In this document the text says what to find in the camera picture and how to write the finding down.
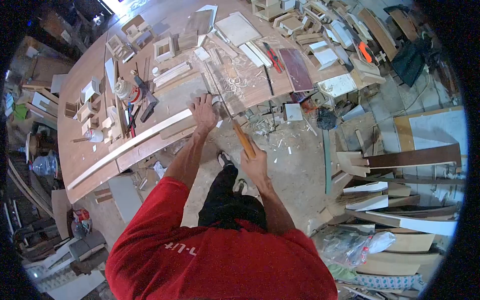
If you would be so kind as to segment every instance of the man's right arm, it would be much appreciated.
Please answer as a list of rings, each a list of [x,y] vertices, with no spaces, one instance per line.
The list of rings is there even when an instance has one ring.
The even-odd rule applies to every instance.
[[[290,229],[295,229],[295,224],[267,175],[267,153],[261,150],[249,136],[248,139],[255,151],[256,158],[248,158],[245,150],[243,150],[241,167],[260,192],[264,203],[268,232],[282,235]]]

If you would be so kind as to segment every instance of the red box cutter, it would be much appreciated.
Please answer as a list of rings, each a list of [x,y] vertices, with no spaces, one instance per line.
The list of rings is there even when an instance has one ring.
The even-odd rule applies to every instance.
[[[275,52],[270,48],[270,46],[264,42],[265,49],[267,49],[267,54],[270,57],[270,60],[273,63],[273,66],[275,67],[276,71],[281,73],[282,70],[285,68],[282,66],[282,63],[278,59],[278,56],[275,54]]]

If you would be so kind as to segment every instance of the man's left hand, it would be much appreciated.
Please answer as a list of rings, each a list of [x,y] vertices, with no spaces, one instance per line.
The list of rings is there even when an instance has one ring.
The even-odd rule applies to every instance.
[[[197,130],[203,133],[209,133],[218,122],[218,112],[213,109],[212,98],[211,94],[202,94],[188,105],[197,123]]]

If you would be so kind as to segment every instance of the foot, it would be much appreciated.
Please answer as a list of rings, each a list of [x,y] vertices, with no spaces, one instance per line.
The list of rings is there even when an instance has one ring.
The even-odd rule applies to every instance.
[[[218,163],[222,168],[226,166],[233,166],[233,162],[230,160],[230,156],[223,150],[218,153]]]
[[[233,192],[235,193],[241,193],[242,195],[245,195],[248,191],[248,184],[245,181],[245,179],[239,179],[239,182],[237,183],[237,186],[235,187],[235,190]]]

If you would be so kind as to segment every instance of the plastic water bottle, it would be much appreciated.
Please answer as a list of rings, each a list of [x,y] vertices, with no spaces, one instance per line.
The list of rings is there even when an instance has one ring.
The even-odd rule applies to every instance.
[[[33,170],[38,176],[53,175],[58,176],[58,159],[53,153],[47,156],[39,156],[35,158],[33,164],[29,165],[30,170]]]

